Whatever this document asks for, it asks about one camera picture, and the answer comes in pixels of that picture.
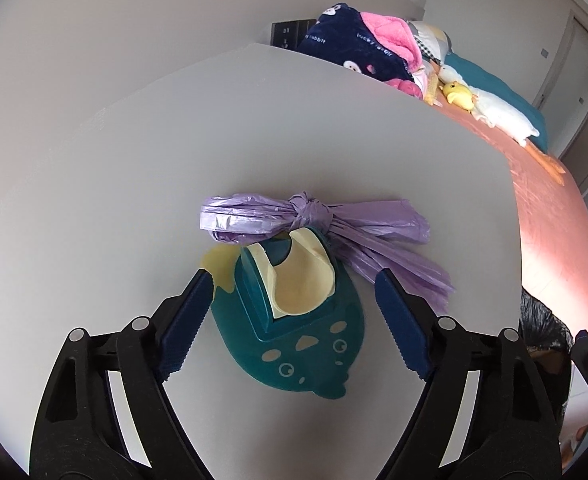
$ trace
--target pink cloth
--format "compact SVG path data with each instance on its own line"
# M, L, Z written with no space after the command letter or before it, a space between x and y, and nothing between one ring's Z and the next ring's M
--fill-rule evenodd
M423 99L423 92L421 92L421 88L416 83L412 83L411 81L405 81L404 79L396 78L385 81L385 84L393 86L394 88L400 90L401 92L405 92L407 95L411 95L412 97L416 97L421 100Z
M475 121L439 95L448 117L503 153L514 181L520 222L522 284L561 319L573 335L588 331L588 212L571 175L564 186L507 134Z
M381 45L405 59L410 72L418 70L423 62L421 49L405 20L371 12L362 12L360 16Z

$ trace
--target white plush toy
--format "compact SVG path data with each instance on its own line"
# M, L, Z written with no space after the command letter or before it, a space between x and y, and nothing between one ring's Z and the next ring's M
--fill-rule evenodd
M497 126L521 146L525 147L525 139L529 136L538 137L540 135L522 112L497 95L467 85L461 74L451 66L440 67L439 79L445 84L459 82L468 86L476 97L472 117L477 121L483 121L490 128Z

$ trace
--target plush toy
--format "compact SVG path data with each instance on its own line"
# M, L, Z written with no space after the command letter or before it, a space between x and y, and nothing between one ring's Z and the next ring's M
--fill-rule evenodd
M445 95L451 105L456 105L468 112L471 112L474 109L474 104L476 102L474 94L472 94L472 91L463 85L463 83L455 81L443 85L440 89L443 90L443 95Z

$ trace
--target orange bedspread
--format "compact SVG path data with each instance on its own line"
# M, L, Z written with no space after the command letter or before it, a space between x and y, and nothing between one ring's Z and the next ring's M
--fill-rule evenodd
M560 186L536 160L498 128L449 105L433 106L506 156L520 222L522 284L570 329L588 331L588 212L574 179Z

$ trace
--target white table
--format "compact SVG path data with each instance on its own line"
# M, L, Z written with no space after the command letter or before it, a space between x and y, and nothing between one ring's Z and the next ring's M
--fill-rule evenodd
M478 332L517 325L519 225L503 155L377 81L254 44L99 111L0 204L0 440L21 465L69 330L120 330L183 290L212 244L198 228L205 197L300 190L327 202L410 199L432 226L420 252L457 288L452 316ZM423 382L373 287L354 281L366 335L340 400L256 382L206 317L167 391L215 478L375 478Z

